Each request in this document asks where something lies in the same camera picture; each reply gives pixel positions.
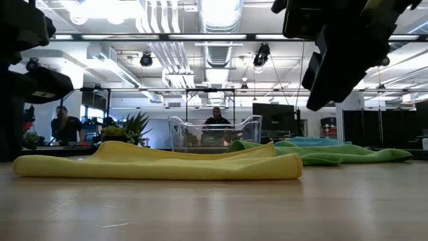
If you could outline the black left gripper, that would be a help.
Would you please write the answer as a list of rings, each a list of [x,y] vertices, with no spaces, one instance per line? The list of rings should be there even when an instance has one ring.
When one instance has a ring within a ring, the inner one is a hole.
[[[1,0],[1,63],[16,64],[20,53],[49,44],[55,34],[53,21],[35,6],[35,1]],[[69,76],[44,67],[25,74],[37,89],[25,100],[30,104],[57,101],[74,90]]]

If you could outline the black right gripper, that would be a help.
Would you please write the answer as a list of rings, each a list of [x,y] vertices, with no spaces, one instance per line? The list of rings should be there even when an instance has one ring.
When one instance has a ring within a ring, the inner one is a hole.
[[[329,102],[341,103],[366,76],[365,70],[331,64],[330,55],[339,58],[346,50],[364,67],[387,66],[391,50],[388,39],[397,28],[398,2],[336,1],[322,26],[302,86],[310,91],[306,107],[318,111]]]

